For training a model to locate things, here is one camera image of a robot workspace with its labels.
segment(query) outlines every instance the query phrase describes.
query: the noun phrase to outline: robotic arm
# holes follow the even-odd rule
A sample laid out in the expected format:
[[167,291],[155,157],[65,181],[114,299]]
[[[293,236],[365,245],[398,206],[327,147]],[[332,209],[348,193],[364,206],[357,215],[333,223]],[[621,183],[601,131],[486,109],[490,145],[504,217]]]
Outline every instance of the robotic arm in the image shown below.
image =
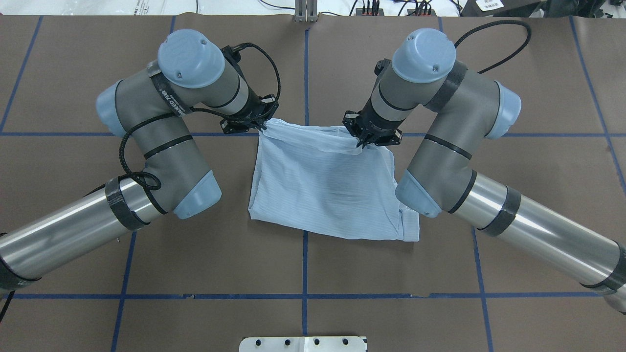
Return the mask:
[[[257,96],[239,69],[239,51],[220,50],[201,33],[170,34],[148,68],[102,92],[96,110],[123,146],[134,137],[146,159],[142,172],[107,182],[80,200],[0,237],[0,294],[25,287],[44,274],[161,214],[186,219],[221,197],[215,177],[182,120],[193,111],[223,118],[224,133],[265,128],[277,97]],[[191,105],[204,103],[211,110]]]
[[430,28],[411,33],[393,61],[379,61],[365,107],[343,123],[358,146],[399,144],[398,126],[418,105],[438,113],[396,189],[427,217],[442,210],[542,259],[601,294],[626,315],[626,249],[470,169],[484,138],[514,124],[520,98],[456,60],[452,42]]

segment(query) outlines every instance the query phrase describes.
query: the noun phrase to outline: folded cloth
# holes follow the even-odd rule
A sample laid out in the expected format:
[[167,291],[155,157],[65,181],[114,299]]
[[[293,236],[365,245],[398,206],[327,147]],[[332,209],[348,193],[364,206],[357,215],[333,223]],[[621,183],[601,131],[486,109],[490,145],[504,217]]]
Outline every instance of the folded cloth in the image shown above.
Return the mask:
[[393,154],[356,142],[343,126],[269,120],[259,135],[250,217],[345,239],[418,241],[418,213],[394,194]]

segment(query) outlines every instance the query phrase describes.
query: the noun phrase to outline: light blue cloth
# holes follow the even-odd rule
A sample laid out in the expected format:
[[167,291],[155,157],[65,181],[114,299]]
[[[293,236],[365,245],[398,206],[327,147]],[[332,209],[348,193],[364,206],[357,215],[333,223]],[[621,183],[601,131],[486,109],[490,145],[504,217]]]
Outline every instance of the light blue cloth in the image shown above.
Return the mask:
[[250,217],[346,239],[418,241],[418,213],[394,194],[393,154],[356,142],[343,126],[269,120],[259,136]]

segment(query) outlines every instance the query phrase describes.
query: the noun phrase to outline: white bracket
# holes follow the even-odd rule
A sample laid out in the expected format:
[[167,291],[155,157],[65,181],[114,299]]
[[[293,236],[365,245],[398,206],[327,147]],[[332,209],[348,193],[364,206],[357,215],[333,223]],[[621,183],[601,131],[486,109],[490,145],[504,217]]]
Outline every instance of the white bracket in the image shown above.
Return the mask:
[[317,0],[295,0],[296,22],[317,22]]
[[239,352],[367,352],[362,336],[245,338]]

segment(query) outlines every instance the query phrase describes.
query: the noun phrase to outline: light blue joint cap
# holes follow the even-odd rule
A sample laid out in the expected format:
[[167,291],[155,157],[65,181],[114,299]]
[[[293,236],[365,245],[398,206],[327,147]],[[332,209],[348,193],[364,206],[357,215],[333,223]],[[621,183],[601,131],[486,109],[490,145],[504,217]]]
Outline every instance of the light blue joint cap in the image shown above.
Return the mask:
[[433,28],[409,34],[393,54],[391,67],[398,76],[413,83],[430,83],[450,73],[456,61],[454,44]]
[[498,116],[496,122],[491,127],[491,131],[487,133],[485,138],[498,139],[508,132],[520,116],[521,99],[513,91],[495,81],[500,89],[500,107],[498,108]]
[[222,190],[211,170],[180,201],[174,209],[174,214],[179,219],[187,219],[212,207],[220,198],[222,198]]
[[109,131],[121,138],[126,134],[126,130],[122,127],[120,118],[117,115],[117,110],[115,109],[115,92],[120,82],[121,80],[117,81],[114,85],[98,95],[96,99],[96,111],[98,112],[100,121],[109,128]]
[[158,65],[168,80],[185,88],[202,88],[217,81],[225,59],[215,44],[193,29],[179,29],[158,49]]
[[396,198],[407,207],[424,216],[437,217],[441,212],[437,202],[434,201],[408,170],[404,171],[404,176],[396,187]]

